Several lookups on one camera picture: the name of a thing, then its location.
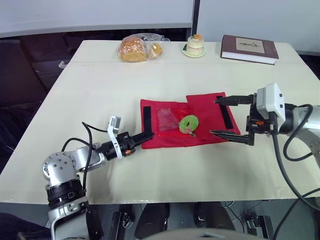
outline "white wall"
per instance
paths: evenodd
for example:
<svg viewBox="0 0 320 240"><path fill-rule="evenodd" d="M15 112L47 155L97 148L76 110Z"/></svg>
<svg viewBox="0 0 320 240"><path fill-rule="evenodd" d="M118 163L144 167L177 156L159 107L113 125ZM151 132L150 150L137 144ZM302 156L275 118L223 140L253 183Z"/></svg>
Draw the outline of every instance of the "white wall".
<svg viewBox="0 0 320 240"><path fill-rule="evenodd" d="M290 43L320 53L320 0L200 0L197 32L205 41L224 34Z"/></svg>
<svg viewBox="0 0 320 240"><path fill-rule="evenodd" d="M0 38L110 29L190 28L193 0L0 0Z"/></svg>

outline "red cloth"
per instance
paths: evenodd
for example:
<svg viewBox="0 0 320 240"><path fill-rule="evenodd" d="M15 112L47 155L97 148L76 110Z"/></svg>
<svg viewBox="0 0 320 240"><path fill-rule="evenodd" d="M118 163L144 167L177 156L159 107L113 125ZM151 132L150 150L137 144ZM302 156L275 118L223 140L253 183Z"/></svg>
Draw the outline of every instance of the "red cloth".
<svg viewBox="0 0 320 240"><path fill-rule="evenodd" d="M240 134L232 113L227 107L233 129L227 129L219 104L214 103L217 96L225 97L224 92L186 96L187 103L175 101L140 101L142 129L144 129L144 107L151 107L151 128L154 136L142 144L143 149L190 147L204 144L226 142L209 130L226 130ZM196 137L180 132L179 122L188 115L199 119Z"/></svg>

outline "green toy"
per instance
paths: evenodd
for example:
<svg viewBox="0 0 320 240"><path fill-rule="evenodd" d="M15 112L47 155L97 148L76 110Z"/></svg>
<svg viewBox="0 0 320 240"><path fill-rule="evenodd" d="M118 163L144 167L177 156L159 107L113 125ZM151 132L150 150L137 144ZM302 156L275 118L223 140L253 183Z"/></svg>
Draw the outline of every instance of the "green toy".
<svg viewBox="0 0 320 240"><path fill-rule="evenodd" d="M195 115L188 115L182 118L181 122L179 123L179 130L183 134L190 134L196 137L193 131L196 130L198 125L199 125L198 118Z"/></svg>

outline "white table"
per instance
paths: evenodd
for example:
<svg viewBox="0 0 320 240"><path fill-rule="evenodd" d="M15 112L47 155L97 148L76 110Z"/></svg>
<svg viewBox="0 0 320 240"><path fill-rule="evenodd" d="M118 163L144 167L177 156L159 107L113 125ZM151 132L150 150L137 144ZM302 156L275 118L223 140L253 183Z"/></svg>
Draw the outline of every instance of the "white table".
<svg viewBox="0 0 320 240"><path fill-rule="evenodd" d="M116 58L119 41L84 41L33 118L0 175L0 201L46 204L42 163L70 137L88 140L84 121L104 128L110 115L122 117L120 130L141 132L140 99L185 102L186 95L226 92L248 95L277 82L285 101L320 103L320 82L287 43L276 43L275 65L220 58L220 43L206 42L206 55L188 58L183 42L171 42L161 58L126 63ZM249 106L231 108L244 134ZM288 137L279 136L280 148ZM94 142L106 142L93 131ZM73 142L67 150L80 147ZM309 152L294 140L293 157ZM302 193L318 188L313 157L284 165ZM272 139L256 135L255 145L219 143L142 150L88 173L91 204L231 201L294 198L275 158Z"/></svg>

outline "book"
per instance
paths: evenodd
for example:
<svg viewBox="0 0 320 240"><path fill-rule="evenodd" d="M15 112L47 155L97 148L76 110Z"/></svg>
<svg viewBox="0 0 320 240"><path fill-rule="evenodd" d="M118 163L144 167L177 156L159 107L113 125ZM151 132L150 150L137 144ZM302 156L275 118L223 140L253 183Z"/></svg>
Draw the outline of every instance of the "book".
<svg viewBox="0 0 320 240"><path fill-rule="evenodd" d="M223 35L220 57L271 65L279 59L273 41L232 35Z"/></svg>

